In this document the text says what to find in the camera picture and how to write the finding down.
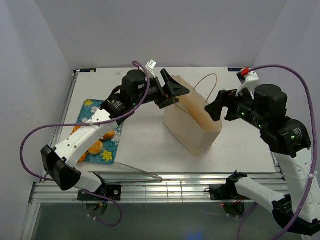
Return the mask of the brown paper bag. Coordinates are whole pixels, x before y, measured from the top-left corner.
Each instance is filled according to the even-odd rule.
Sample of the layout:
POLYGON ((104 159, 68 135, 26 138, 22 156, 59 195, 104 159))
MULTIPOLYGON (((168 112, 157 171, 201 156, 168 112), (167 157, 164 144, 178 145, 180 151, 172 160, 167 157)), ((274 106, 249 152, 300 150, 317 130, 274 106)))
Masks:
POLYGON ((195 157, 208 150, 222 131, 222 120, 213 121, 205 111, 209 99, 204 98, 180 75, 173 79, 190 93, 182 95, 164 109, 164 124, 195 157))

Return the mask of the metal serving tongs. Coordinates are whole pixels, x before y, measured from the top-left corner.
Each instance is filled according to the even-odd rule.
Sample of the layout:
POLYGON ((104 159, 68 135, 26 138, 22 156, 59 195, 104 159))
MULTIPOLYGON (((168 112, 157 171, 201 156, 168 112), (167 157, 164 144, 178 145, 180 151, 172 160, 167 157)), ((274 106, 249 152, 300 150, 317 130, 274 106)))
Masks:
POLYGON ((131 166, 131 165, 127 165, 127 164, 124 164, 124 163, 121 163, 121 162, 116 162, 115 165, 117 167, 123 167, 123 168, 127 168, 127 169, 130 169, 130 170, 134 170, 135 173, 142 174, 145 177, 148 177, 148 179, 145 179, 145 180, 134 181, 135 183, 161 183, 161 182, 164 181, 164 179, 161 176, 159 176, 159 175, 157 175, 155 173, 151 173, 151 172, 136 168, 136 167, 131 166))

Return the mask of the teal patterned tray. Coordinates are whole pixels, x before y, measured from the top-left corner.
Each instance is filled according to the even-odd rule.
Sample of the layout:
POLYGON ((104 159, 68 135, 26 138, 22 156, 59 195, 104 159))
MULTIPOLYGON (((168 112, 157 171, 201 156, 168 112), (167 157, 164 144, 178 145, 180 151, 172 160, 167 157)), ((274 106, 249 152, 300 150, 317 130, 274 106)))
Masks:
MULTIPOLYGON (((77 117, 76 123, 86 123, 94 113, 99 109, 102 104, 102 100, 98 99, 86 99, 80 109, 79 115, 77 117)), ((103 150, 98 155, 91 155, 88 153, 84 162, 101 164, 101 165, 111 165, 116 160, 116 155, 118 147, 121 140, 122 130, 124 123, 115 128, 115 136, 109 140, 102 140, 103 150)))

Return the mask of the small round scored roll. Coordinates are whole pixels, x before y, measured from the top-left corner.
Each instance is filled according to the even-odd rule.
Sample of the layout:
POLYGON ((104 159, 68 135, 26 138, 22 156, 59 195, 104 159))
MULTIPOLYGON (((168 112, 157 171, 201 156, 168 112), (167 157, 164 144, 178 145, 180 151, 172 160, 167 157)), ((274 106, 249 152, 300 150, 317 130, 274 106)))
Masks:
POLYGON ((89 154, 96 156, 103 150, 103 148, 104 148, 103 142, 101 140, 98 140, 87 151, 89 154))

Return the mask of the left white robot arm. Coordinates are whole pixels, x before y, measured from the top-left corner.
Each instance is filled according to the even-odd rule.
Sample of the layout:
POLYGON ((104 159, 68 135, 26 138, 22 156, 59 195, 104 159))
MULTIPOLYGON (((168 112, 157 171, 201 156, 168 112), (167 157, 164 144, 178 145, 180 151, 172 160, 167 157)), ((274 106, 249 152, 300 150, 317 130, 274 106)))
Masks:
POLYGON ((189 90, 175 81, 166 69, 160 71, 165 84, 158 77, 150 77, 142 70, 130 70, 93 116, 54 147, 41 149, 44 170, 63 191, 71 188, 86 190, 95 199, 106 195, 106 182, 93 172, 80 171, 80 158, 105 134, 116 129, 135 112, 135 107, 154 102, 160 109, 174 104, 189 90))

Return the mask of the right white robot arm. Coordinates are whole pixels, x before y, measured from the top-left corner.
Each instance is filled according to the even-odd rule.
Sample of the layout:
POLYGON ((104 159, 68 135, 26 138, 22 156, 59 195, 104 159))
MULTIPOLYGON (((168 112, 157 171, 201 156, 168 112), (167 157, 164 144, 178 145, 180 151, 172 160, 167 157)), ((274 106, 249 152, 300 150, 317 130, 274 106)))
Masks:
POLYGON ((320 230, 320 187, 310 174, 311 140, 303 123, 286 115, 287 95, 280 87, 262 84, 254 93, 244 89, 221 90, 205 111, 214 121, 221 118, 244 120, 257 128, 269 146, 288 186, 288 194, 271 190, 247 174, 236 171, 226 179, 222 190, 232 199, 244 196, 272 213, 278 225, 291 233, 312 236, 320 230))

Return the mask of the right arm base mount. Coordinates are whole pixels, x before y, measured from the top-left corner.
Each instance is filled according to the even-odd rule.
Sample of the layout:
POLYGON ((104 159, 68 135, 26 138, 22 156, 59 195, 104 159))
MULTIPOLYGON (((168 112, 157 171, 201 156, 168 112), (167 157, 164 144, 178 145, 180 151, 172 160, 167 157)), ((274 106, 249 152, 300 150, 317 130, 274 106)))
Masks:
POLYGON ((221 184, 220 186, 210 184, 209 187, 204 189, 204 192, 210 194, 211 200, 237 200, 238 202, 241 202, 246 199, 246 197, 237 192, 235 183, 247 177, 247 174, 235 171, 226 179, 226 183, 221 184))

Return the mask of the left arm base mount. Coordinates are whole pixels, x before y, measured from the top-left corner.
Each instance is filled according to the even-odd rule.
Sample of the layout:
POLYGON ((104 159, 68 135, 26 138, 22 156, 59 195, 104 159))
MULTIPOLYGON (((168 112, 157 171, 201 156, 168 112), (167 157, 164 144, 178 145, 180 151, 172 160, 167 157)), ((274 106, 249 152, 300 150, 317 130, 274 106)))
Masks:
MULTIPOLYGON (((95 194, 107 197, 114 201, 120 201, 121 194, 122 194, 122 186, 120 184, 107 185, 102 188, 101 192, 96 192, 95 194)), ((78 191, 77 200, 78 201, 104 201, 104 199, 101 197, 92 196, 81 190, 78 191)))

